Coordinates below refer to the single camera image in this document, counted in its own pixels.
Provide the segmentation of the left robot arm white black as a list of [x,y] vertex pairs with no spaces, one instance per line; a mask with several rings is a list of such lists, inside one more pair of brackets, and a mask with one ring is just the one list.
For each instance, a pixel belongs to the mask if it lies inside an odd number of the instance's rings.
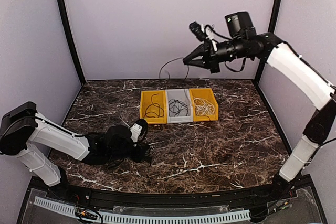
[[36,146],[48,146],[91,166],[130,158],[150,161],[151,147],[144,142],[148,123],[138,119],[131,127],[111,126],[105,133],[77,134],[55,124],[26,102],[1,119],[1,154],[13,156],[37,175],[63,201],[74,197],[65,171],[53,164]]

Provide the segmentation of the yellow bin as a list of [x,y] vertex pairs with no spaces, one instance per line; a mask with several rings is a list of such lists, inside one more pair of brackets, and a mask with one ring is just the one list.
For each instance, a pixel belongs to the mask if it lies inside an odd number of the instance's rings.
[[190,88],[194,122],[218,121],[219,106],[211,88]]
[[166,124],[165,90],[148,90],[141,92],[139,115],[148,124]]

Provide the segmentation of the white translucent bin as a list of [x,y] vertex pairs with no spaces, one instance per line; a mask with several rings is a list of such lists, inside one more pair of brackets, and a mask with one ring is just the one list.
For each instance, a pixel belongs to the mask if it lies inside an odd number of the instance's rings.
[[166,89],[167,123],[193,122],[193,106],[188,89]]

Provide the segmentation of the yellow bin front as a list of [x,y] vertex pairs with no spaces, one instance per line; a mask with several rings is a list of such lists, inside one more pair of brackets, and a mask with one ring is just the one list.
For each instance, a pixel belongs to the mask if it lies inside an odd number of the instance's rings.
[[211,88],[190,88],[194,122],[218,121],[219,106]]

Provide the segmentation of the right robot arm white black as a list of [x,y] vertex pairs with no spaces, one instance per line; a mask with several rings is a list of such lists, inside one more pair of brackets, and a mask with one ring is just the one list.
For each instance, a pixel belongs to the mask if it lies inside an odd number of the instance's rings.
[[238,59],[259,59],[277,70],[293,84],[315,109],[303,129],[300,140],[268,188],[273,200],[288,191],[288,184],[312,161],[316,152],[331,141],[328,139],[335,122],[335,85],[324,78],[298,54],[290,43],[273,33],[258,34],[248,12],[225,16],[229,37],[217,42],[219,34],[209,24],[192,22],[189,30],[200,45],[183,58],[186,66],[199,67],[211,73],[220,71],[220,63]]

